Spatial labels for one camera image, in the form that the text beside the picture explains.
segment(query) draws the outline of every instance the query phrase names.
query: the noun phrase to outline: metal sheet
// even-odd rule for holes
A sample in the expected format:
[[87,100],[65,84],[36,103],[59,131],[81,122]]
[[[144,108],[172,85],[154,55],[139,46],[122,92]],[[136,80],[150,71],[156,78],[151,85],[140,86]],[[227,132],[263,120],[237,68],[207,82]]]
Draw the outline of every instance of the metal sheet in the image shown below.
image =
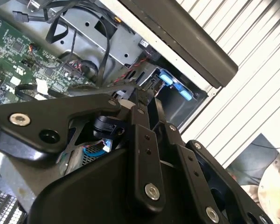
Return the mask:
[[180,4],[239,65],[182,136],[202,142],[227,167],[280,109],[280,0]]

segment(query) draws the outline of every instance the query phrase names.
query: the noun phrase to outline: blue tab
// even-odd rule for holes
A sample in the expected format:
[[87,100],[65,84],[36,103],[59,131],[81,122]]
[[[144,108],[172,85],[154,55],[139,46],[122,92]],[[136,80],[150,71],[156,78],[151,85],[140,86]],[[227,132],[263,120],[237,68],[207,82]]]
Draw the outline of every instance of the blue tab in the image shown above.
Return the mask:
[[167,85],[172,85],[173,80],[172,77],[164,70],[161,70],[161,73],[159,75],[160,79],[163,80]]
[[183,97],[185,97],[185,99],[187,101],[190,101],[192,99],[192,96],[190,93],[188,93],[188,91],[186,90],[182,90],[181,92],[179,92]]

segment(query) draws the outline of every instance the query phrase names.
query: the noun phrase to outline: cloth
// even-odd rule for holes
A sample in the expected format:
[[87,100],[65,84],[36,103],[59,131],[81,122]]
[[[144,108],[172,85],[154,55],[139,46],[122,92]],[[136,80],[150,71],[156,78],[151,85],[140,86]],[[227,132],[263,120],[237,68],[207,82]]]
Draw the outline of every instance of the cloth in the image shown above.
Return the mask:
[[259,186],[245,185],[242,188],[274,224],[280,224],[280,155],[265,170]]

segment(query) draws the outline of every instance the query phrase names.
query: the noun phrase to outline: black metal bracket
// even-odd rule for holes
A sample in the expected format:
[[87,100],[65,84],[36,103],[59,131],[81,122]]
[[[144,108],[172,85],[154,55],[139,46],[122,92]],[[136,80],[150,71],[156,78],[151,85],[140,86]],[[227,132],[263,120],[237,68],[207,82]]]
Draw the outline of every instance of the black metal bracket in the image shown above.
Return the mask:
[[[137,213],[160,213],[166,203],[158,144],[149,129],[147,110],[133,106],[130,113],[128,202]],[[149,195],[149,187],[155,196]]]
[[[116,116],[120,108],[119,102],[106,94],[1,105],[0,151],[43,165],[55,164],[68,145],[70,122]],[[31,122],[13,124],[10,117],[15,113],[27,115]]]
[[260,217],[270,220],[247,194],[239,193],[243,189],[200,142],[189,141],[186,147],[195,153],[212,195],[220,210],[226,211],[230,223],[251,223],[253,220],[262,223]]
[[[130,110],[104,94],[0,106],[0,151],[46,167],[58,162],[82,133],[94,140],[95,131],[111,134],[108,120],[125,127],[110,153],[47,186],[28,223],[87,223],[85,209],[106,206],[111,207],[91,213],[97,223],[253,224],[261,217],[272,223],[202,144],[190,141],[184,146],[177,128],[166,122],[159,100],[146,107],[135,94]],[[14,113],[29,116],[30,123],[12,123]],[[76,136],[69,134],[83,125]],[[98,189],[102,194],[89,196]]]

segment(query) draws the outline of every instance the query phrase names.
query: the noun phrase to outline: screw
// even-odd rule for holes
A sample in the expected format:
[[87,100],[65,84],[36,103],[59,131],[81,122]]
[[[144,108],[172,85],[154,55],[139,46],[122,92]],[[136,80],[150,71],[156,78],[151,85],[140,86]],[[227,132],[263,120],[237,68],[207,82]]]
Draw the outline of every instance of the screw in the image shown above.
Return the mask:
[[142,109],[138,109],[138,112],[144,114],[144,111]]
[[206,214],[213,223],[219,223],[219,216],[212,207],[206,208]]
[[199,145],[197,142],[194,143],[194,146],[195,146],[196,148],[198,148],[198,149],[201,149],[201,145]]
[[169,127],[172,131],[176,131],[176,127],[174,127],[173,125],[170,125]]
[[125,132],[123,128],[119,128],[117,131],[117,135],[122,135]]
[[263,224],[269,224],[263,216],[259,216],[259,218],[260,218],[260,220],[262,221]]
[[109,102],[109,104],[116,106],[116,103],[113,100],[110,99],[108,102]]
[[27,126],[31,120],[26,114],[14,113],[9,117],[9,121],[17,126]]
[[145,186],[145,193],[150,199],[154,201],[157,201],[160,198],[159,189],[152,183],[149,183]]

